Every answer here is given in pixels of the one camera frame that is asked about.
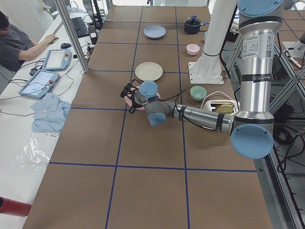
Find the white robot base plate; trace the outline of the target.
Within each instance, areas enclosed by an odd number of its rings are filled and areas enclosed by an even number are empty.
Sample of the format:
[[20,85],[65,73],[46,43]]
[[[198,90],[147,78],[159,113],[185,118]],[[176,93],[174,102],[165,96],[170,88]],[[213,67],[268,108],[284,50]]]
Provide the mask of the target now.
[[201,56],[196,62],[188,62],[191,84],[224,84],[220,58]]

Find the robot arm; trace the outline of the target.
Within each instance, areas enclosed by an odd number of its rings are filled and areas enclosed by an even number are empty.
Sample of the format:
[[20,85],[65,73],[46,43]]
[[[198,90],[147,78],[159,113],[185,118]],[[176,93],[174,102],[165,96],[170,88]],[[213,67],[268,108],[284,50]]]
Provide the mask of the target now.
[[202,57],[220,54],[227,30],[236,11],[236,0],[216,0],[213,8]]
[[218,0],[214,5],[203,53],[191,63],[189,76],[192,83],[221,81],[220,55],[234,14],[238,13],[238,32],[243,44],[240,102],[235,114],[178,104],[177,96],[161,100],[153,81],[145,81],[139,87],[128,83],[121,97],[130,99],[131,113],[142,107],[152,126],[171,117],[200,128],[229,132],[238,154],[250,159],[265,157],[274,146],[274,117],[269,111],[269,102],[274,39],[282,25],[282,12],[281,0]]

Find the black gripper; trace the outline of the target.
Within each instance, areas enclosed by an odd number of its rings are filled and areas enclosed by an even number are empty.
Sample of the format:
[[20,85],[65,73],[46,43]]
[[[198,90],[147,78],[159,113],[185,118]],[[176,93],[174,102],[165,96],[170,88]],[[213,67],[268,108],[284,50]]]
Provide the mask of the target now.
[[135,110],[138,108],[138,103],[135,101],[135,96],[138,88],[134,87],[132,83],[127,83],[121,94],[120,97],[125,99],[126,104],[130,107],[129,112],[133,114]]

